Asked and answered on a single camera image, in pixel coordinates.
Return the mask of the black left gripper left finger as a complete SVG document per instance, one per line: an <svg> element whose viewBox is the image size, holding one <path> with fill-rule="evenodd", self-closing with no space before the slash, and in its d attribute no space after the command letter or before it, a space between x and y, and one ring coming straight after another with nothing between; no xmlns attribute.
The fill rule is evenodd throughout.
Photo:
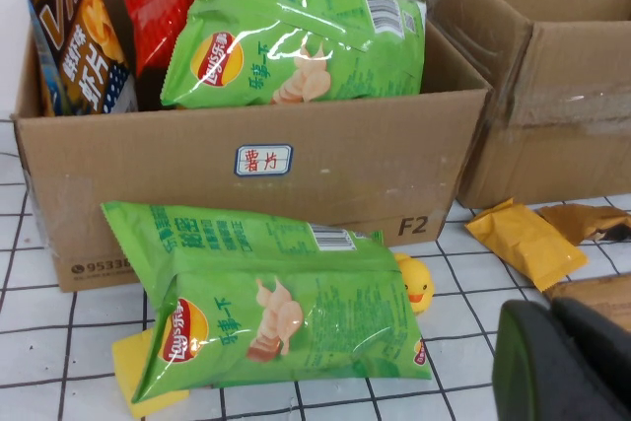
<svg viewBox="0 0 631 421"><path fill-rule="evenodd" d="M500 311L492 387L500 420L628 420L549 308L512 300Z"/></svg>

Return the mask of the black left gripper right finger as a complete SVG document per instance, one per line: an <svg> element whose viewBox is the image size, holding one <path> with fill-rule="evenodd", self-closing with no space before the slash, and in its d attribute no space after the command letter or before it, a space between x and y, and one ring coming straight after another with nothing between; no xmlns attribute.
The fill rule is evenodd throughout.
<svg viewBox="0 0 631 421"><path fill-rule="evenodd" d="M597 378L629 406L630 332L575 299L554 299L551 310Z"/></svg>

